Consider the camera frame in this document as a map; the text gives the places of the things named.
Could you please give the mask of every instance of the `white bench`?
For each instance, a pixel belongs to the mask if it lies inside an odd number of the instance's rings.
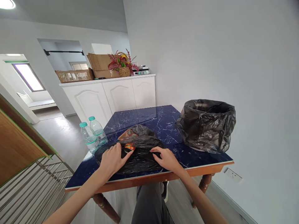
[[[18,93],[19,97],[28,105],[28,107],[31,110],[37,110],[37,109],[42,109],[42,108],[47,108],[47,107],[53,107],[56,106],[56,103],[54,102],[53,99],[50,100],[42,100],[42,101],[33,101],[31,97],[25,92],[25,94]]]

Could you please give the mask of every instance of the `drying rack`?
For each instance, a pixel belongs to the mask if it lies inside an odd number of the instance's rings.
[[[37,160],[0,188],[0,224],[43,223],[56,211],[73,170],[59,155]]]

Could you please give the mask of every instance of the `table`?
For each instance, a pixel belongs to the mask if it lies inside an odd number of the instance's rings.
[[[234,161],[226,153],[199,152],[184,145],[182,137],[174,125],[179,117],[180,112],[172,105],[119,111],[113,114],[104,131],[108,143],[114,143],[124,131],[135,124],[141,124],[154,130],[165,148],[169,148],[174,153],[178,162],[187,170],[190,176],[203,175],[199,188],[205,192],[212,176],[221,172],[224,165],[233,164]],[[66,185],[65,191],[78,190],[98,168],[99,165],[95,158],[91,153],[88,153]],[[129,175],[115,174],[105,185],[98,189],[93,199],[113,221],[119,223],[120,217],[105,199],[103,192],[176,179],[178,179],[178,176],[166,169]]]

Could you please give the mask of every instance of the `trash bin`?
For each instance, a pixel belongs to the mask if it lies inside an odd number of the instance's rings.
[[[175,122],[186,145],[196,150],[221,154],[230,146],[236,124],[235,107],[214,100],[190,100]]]

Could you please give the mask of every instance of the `curtain rod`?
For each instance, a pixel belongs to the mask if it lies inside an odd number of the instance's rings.
[[[50,53],[49,52],[53,52],[53,53],[81,53],[83,56],[84,56],[84,53],[83,51],[46,51],[44,49],[44,52],[47,56],[50,56]]]

